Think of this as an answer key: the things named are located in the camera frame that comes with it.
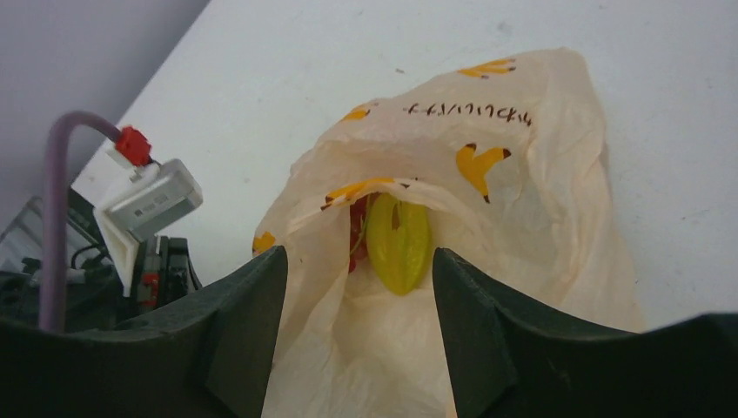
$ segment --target white table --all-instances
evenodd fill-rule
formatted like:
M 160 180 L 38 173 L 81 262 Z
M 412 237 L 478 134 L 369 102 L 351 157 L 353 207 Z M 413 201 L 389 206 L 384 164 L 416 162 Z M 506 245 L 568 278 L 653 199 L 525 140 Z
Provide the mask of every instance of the white table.
M 209 283 L 347 109 L 517 52 L 581 52 L 650 326 L 738 310 L 738 2 L 213 1 L 125 114 L 205 203 L 164 233 Z

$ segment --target red connector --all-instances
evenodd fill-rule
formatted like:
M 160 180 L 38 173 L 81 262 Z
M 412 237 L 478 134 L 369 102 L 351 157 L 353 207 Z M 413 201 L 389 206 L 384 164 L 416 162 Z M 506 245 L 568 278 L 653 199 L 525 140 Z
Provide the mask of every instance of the red connector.
M 132 126 L 126 126 L 121 133 L 120 139 L 116 142 L 116 150 L 136 167 L 149 164 L 151 144 L 146 140 L 144 134 L 133 129 Z

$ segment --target white plastic bag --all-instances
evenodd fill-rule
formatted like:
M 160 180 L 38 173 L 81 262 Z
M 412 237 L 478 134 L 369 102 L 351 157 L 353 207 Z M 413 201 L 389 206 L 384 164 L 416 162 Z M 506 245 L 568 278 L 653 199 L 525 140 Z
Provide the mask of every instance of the white plastic bag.
M 347 273 L 348 205 L 370 192 L 427 206 L 434 244 L 548 305 L 637 330 L 634 274 L 600 161 L 605 121 L 584 60 L 534 51 L 353 109 L 292 167 L 254 253 L 289 277 L 266 417 L 445 416 L 430 272 L 398 297 Z

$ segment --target yellow fruit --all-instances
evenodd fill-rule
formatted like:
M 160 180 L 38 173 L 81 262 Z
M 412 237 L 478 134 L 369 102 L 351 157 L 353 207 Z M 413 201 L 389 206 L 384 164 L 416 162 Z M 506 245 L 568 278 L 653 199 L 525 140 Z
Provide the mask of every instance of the yellow fruit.
M 410 293 L 426 276 L 433 258 L 426 207 L 379 195 L 366 217 L 366 248 L 387 289 L 397 295 Z

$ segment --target plastic bag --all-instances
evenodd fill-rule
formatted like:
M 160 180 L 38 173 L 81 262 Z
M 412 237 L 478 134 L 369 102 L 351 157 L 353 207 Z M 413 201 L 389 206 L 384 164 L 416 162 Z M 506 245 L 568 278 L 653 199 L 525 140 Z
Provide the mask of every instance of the plastic bag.
M 509 286 L 637 330 L 604 135 L 586 64 L 565 49 L 461 69 L 351 110 L 292 166 L 254 239 L 254 253 L 282 245 L 289 257 L 264 416 L 453 411 L 430 272 L 403 297 L 370 267 L 347 274 L 348 206 L 371 192 L 426 206 L 435 246 Z

